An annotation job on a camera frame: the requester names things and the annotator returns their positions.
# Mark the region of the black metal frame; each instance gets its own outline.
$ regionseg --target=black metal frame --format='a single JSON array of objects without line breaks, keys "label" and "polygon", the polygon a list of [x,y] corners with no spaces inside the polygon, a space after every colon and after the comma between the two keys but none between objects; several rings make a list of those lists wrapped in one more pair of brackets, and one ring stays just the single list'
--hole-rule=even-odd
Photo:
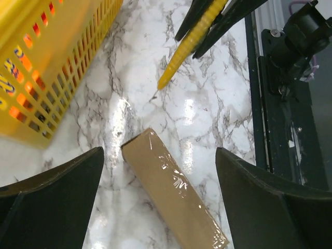
[{"label": "black metal frame", "polygon": [[279,85],[276,81],[280,80],[280,71],[266,56],[282,37],[273,37],[264,30],[265,56],[258,57],[251,15],[245,18],[245,24],[256,164],[295,183],[328,190],[308,83],[297,82],[297,98],[282,102],[281,96],[271,91],[271,86]]}]

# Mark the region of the cable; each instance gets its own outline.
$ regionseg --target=cable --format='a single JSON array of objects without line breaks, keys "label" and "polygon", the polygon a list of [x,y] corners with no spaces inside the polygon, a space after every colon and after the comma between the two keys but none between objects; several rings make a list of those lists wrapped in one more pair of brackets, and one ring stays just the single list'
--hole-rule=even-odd
[{"label": "cable", "polygon": [[[294,12],[293,12],[293,10],[292,10],[292,6],[293,6],[293,5],[296,5],[296,4],[307,4],[307,3],[309,3],[309,2],[311,2],[311,1],[293,1],[293,2],[291,2],[291,3],[289,4],[289,6],[288,6],[289,14],[290,14],[290,15],[293,15],[293,14],[294,14]],[[312,72],[311,72],[310,75],[305,79],[305,82],[309,82],[311,79],[313,79],[314,74],[316,73],[316,71],[317,71],[318,68],[319,68],[319,65],[318,65],[318,63],[317,63],[317,57],[316,57],[316,55],[314,55],[314,56],[312,57]]]}]

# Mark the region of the grey surface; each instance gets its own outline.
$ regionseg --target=grey surface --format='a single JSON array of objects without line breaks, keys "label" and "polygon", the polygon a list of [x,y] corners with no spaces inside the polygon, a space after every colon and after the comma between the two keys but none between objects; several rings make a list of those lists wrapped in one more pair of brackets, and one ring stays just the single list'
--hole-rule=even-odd
[{"label": "grey surface", "polygon": [[[326,13],[330,13],[332,16],[332,3],[329,1],[319,0],[317,5],[318,10],[324,10],[322,15],[325,18],[328,17]],[[285,22],[290,17],[288,11],[290,2],[292,1],[282,1]],[[300,6],[294,5],[293,11],[299,9]],[[314,80],[310,81],[312,111],[325,163],[326,176],[330,189],[332,189],[332,45],[317,54],[317,60],[320,68],[316,72]]]}]

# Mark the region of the brown box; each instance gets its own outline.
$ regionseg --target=brown box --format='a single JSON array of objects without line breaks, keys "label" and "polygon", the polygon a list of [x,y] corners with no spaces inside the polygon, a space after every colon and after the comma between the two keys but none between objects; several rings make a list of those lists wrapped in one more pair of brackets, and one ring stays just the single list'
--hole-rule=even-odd
[{"label": "brown box", "polygon": [[154,130],[145,130],[121,149],[124,160],[135,172],[183,249],[221,249],[228,244]]}]

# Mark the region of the dark grey floor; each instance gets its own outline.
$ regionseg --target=dark grey floor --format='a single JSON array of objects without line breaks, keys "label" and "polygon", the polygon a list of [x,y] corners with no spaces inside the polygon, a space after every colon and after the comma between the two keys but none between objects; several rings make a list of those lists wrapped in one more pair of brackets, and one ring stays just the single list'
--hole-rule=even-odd
[{"label": "dark grey floor", "polygon": [[[289,18],[288,5],[291,0],[282,0],[285,20]],[[320,68],[315,80],[310,82],[312,110],[326,168],[330,190],[332,190],[332,45],[317,54]]]}]

